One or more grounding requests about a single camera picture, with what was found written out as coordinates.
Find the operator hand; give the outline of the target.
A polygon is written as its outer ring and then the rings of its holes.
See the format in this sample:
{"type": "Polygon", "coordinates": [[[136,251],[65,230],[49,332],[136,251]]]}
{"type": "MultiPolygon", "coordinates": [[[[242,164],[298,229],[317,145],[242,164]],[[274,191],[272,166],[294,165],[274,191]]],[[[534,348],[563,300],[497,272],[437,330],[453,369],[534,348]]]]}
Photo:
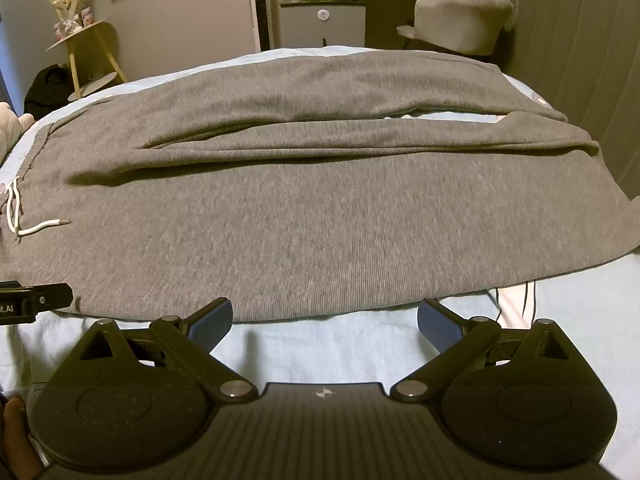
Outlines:
{"type": "Polygon", "coordinates": [[[1,407],[1,463],[14,479],[32,480],[46,469],[28,435],[26,404],[14,396],[1,407]]]}

